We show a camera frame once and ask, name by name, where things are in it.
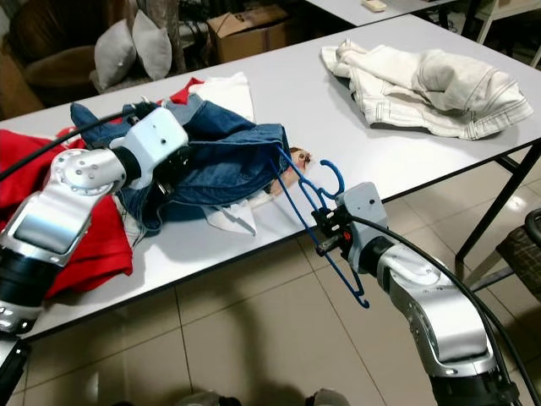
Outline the blue plastic hanger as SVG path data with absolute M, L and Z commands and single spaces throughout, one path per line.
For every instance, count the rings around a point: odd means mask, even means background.
M 313 210 L 320 208 L 321 206 L 327 206 L 327 208 L 329 208 L 327 205 L 327 200 L 335 200 L 337 196 L 347 189 L 347 185 L 345 184 L 343 174 L 341 174 L 339 167 L 337 167 L 335 163 L 330 162 L 330 160 L 321 159 L 320 165 L 322 167 L 328 167 L 335 174 L 337 187 L 335 192 L 329 192 L 329 190 L 325 189 L 325 187 L 314 184 L 314 182 L 310 181 L 310 179 L 306 178 L 305 175 L 298 170 L 298 167 L 293 163 L 293 159 L 285 152 L 285 150 L 283 150 L 280 145 L 277 147 L 277 150 L 279 154 L 281 154 L 282 157 L 287 160 L 287 166 L 298 175 L 298 188 L 300 189 L 300 192 L 304 196 L 305 200 L 309 202 L 310 208 Z M 281 162 L 279 162 L 278 159 L 270 158 L 268 159 L 268 162 L 271 166 L 273 166 L 273 173 L 276 175 L 277 182 L 281 186 L 282 193 L 286 196 L 287 201 L 289 201 L 295 217 L 297 217 L 298 221 L 302 224 L 303 231 L 308 234 L 310 239 L 313 240 L 314 251 L 316 251 L 318 254 L 318 240 L 320 240 L 320 236 L 317 235 L 318 229 L 316 222 L 313 219 L 313 213 L 310 214 L 313 224 L 309 225 L 308 222 L 305 221 L 305 216 L 303 216 L 301 210 L 298 209 L 297 202 L 295 202 L 293 197 L 290 195 L 289 186 L 286 186 L 285 181 L 283 181 L 282 174 L 285 172 L 285 168 L 281 165 Z M 341 268 L 336 265 L 335 260 L 329 258 L 328 255 L 320 256 L 327 260 L 333 271 L 336 271 L 337 276 L 339 276 L 342 283 L 347 286 L 347 290 L 352 297 L 355 298 L 357 303 L 364 309 L 370 309 L 370 302 L 364 297 L 362 279 L 360 279 L 359 273 L 354 270 L 351 270 L 349 273 L 344 273 L 344 271 L 342 271 Z

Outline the blue denim jeans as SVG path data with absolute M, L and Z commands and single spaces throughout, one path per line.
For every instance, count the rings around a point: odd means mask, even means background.
M 148 235 L 174 206 L 205 214 L 266 192 L 292 162 L 281 124 L 254 123 L 197 96 L 127 105 L 113 119 L 80 103 L 69 112 L 89 150 L 119 167 L 118 201 Z

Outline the white denim shorts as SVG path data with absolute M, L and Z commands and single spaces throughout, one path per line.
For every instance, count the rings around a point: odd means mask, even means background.
M 370 125 L 481 140 L 536 112 L 510 74 L 440 49 L 364 49 L 344 40 L 322 47 L 320 59 L 330 74 L 347 81 Z

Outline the white table with black legs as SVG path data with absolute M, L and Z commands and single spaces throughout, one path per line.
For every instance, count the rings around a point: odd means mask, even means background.
M 438 138 L 410 130 L 367 125 L 348 86 L 332 76 L 320 58 L 324 47 L 352 41 L 366 49 L 386 44 L 405 52 L 440 49 L 486 62 L 517 80 L 536 112 L 513 128 L 484 140 Z M 335 174 L 347 187 L 372 182 L 391 228 L 413 237 L 448 266 L 491 207 L 510 174 L 495 158 L 524 157 L 541 145 L 541 65 L 480 46 L 414 16 L 399 16 L 340 34 L 309 40 L 256 57 L 198 71 L 197 77 L 248 78 L 259 123 L 280 123 L 287 142 L 310 152 L 308 177 L 334 189 Z M 32 329 L 32 339 L 91 326 L 108 327 L 147 310 L 159 294 L 173 294 L 178 320 L 188 324 L 237 303 L 316 273 L 333 298 L 349 301 L 339 272 L 339 255 L 314 252 L 303 224 L 312 224 L 312 206 L 297 189 L 254 212 L 258 232 L 231 233 L 204 219 L 170 222 L 133 248 L 133 271 L 85 294 L 53 300 Z

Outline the dark robot right foot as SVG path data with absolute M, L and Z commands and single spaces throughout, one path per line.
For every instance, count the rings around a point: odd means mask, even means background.
M 303 406 L 351 406 L 347 396 L 333 389 L 320 389 L 305 399 Z

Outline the dark robot foot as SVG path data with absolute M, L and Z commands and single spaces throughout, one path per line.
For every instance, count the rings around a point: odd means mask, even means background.
M 320 389 L 305 399 L 303 406 L 351 406 L 347 396 L 333 389 Z
M 199 391 L 183 396 L 172 406 L 243 406 L 238 398 L 213 391 Z

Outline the dark wicker chair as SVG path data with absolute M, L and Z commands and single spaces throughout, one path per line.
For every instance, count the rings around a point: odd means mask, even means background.
M 541 287 L 541 208 L 529 212 L 524 224 L 498 244 L 497 252 L 523 282 Z

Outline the cardboard box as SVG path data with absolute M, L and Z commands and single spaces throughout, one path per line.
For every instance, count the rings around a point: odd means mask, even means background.
M 279 5 L 260 5 L 206 20 L 220 63 L 228 63 L 290 46 L 292 19 Z
M 44 104 L 27 84 L 22 69 L 4 47 L 1 47 L 0 63 L 1 119 L 42 111 Z

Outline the dark robot left foot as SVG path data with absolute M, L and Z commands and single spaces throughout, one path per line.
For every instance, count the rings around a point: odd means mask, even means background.
M 183 396 L 172 406 L 243 406 L 238 398 L 213 391 L 199 391 Z

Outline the white table with pale legs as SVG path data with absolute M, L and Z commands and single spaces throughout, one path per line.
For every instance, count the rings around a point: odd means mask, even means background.
M 305 0 L 306 3 L 316 5 L 330 14 L 340 17 L 354 26 L 363 26 L 384 19 L 413 14 L 437 5 L 450 3 L 467 3 L 467 17 L 462 28 L 463 37 L 470 34 L 475 19 L 483 22 L 476 35 L 476 42 L 483 43 L 489 34 L 491 25 L 499 19 L 518 14 L 541 10 L 541 0 L 378 0 L 385 4 L 382 11 L 371 11 L 367 0 Z

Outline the grey brown tree trunk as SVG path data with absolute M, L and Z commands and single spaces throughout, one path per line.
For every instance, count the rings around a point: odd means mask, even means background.
M 172 50 L 170 76 L 185 70 L 184 51 L 181 42 L 182 24 L 179 20 L 179 0 L 140 0 L 140 7 L 159 28 L 166 30 Z

